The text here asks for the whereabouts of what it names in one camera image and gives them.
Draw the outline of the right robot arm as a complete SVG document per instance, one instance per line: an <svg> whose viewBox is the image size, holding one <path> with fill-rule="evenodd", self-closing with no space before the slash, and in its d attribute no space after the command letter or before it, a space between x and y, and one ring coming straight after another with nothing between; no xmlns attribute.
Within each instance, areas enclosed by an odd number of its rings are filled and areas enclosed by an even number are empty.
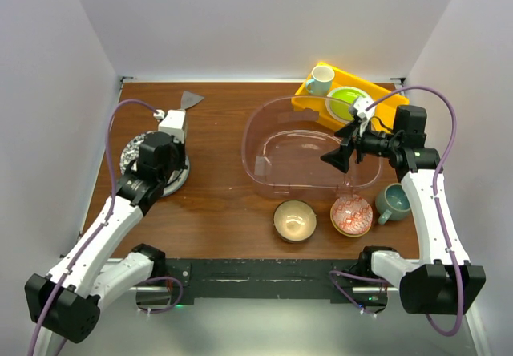
<svg viewBox="0 0 513 356"><path fill-rule="evenodd" d="M374 286L382 279L399 291L409 314L465 314L486 282L484 268L472 265L458 239L446 201L440 155L425 145L426 110L401 105L393 131L373 131L372 111L349 109L353 121L336 132L339 148L321 160L342 172L365 155L388 159L414 218L420 259L414 265L389 247L366 246L357 266L359 281Z"/></svg>

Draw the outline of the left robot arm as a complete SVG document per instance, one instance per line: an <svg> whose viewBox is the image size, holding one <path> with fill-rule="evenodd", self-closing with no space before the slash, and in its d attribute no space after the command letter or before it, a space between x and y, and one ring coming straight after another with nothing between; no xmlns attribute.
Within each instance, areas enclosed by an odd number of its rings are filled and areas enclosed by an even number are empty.
<svg viewBox="0 0 513 356"><path fill-rule="evenodd" d="M166 279L164 252L145 244L137 245L110 270L102 268L164 194L172 174L187 167L183 138L162 131L146 134L137 157L75 247L46 275L35 273L27 280L26 301L37 328L80 343L95 328L101 311L126 290Z"/></svg>

